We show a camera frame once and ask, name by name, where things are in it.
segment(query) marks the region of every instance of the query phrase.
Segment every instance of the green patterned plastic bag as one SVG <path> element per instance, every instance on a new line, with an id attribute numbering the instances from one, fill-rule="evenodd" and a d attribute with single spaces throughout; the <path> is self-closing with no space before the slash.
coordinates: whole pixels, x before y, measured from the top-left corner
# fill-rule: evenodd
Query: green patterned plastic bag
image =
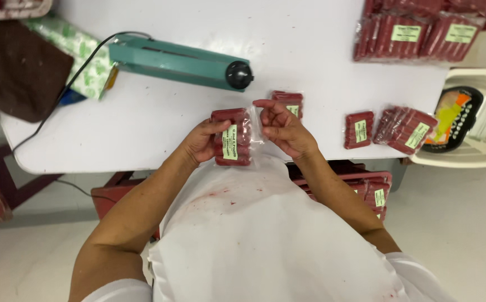
<path id="1" fill-rule="evenodd" d="M 26 19 L 23 23 L 31 31 L 38 33 L 58 49 L 73 57 L 74 62 L 68 82 L 100 43 L 96 38 L 52 14 L 41 18 Z M 84 96 L 100 100 L 111 78 L 113 67 L 114 62 L 110 60 L 109 48 L 103 46 L 71 88 Z"/>

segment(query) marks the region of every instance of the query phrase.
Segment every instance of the g and e foods label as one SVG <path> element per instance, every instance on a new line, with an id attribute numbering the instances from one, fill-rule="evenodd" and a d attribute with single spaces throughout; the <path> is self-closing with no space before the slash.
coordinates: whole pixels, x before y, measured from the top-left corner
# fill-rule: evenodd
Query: g and e foods label
<path id="1" fill-rule="evenodd" d="M 238 126 L 231 125 L 222 133 L 222 152 L 225 160 L 238 160 Z"/>
<path id="2" fill-rule="evenodd" d="M 385 205 L 385 190 L 380 189 L 375 191 L 375 206 L 380 207 Z"/>
<path id="3" fill-rule="evenodd" d="M 361 120 L 354 124 L 354 135 L 357 138 L 357 142 L 368 139 L 366 132 L 366 120 Z"/>
<path id="4" fill-rule="evenodd" d="M 291 113 L 295 114 L 296 117 L 299 117 L 299 105 L 286 106 L 286 108 L 291 111 Z"/>
<path id="5" fill-rule="evenodd" d="M 392 41 L 418 42 L 421 32 L 421 26 L 394 25 L 391 39 Z"/>
<path id="6" fill-rule="evenodd" d="M 426 133 L 429 130 L 429 126 L 421 122 L 418 124 L 418 127 L 414 129 L 413 134 L 410 136 L 410 138 L 407 140 L 405 143 L 405 146 L 416 149 L 418 145 L 420 144 L 420 141 L 424 138 Z"/>
<path id="7" fill-rule="evenodd" d="M 470 25 L 451 24 L 448 34 L 444 39 L 447 42 L 467 43 L 472 42 L 478 28 Z"/>

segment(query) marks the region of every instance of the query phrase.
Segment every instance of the white shirt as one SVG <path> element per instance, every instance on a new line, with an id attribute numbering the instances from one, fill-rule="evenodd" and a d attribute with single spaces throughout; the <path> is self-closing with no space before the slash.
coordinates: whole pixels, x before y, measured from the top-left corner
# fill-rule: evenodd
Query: white shirt
<path id="1" fill-rule="evenodd" d="M 200 167 L 160 228 L 153 290 L 123 279 L 84 301 L 455 301 L 413 258 L 383 255 L 308 198 L 274 157 Z"/>

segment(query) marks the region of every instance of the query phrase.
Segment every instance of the black knob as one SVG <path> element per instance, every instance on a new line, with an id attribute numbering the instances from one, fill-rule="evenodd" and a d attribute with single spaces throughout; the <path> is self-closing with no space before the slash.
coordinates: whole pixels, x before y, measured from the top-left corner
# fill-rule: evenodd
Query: black knob
<path id="1" fill-rule="evenodd" d="M 254 80 L 250 66 L 242 61 L 235 61 L 226 68 L 226 81 L 234 89 L 245 89 Z"/>

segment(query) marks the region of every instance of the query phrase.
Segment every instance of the floor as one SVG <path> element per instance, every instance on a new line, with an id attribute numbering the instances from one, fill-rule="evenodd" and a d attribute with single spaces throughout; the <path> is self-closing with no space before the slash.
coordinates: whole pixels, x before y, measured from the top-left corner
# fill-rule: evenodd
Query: floor
<path id="1" fill-rule="evenodd" d="M 13 160 L 9 166 L 16 182 L 28 180 Z M 89 191 L 111 175 L 63 179 Z M 66 301 L 75 257 L 98 223 L 91 199 L 55 183 L 14 215 L 0 225 L 0 302 Z M 400 189 L 389 196 L 385 225 L 403 251 L 433 271 L 458 301 L 486 301 L 486 169 L 410 166 Z"/>

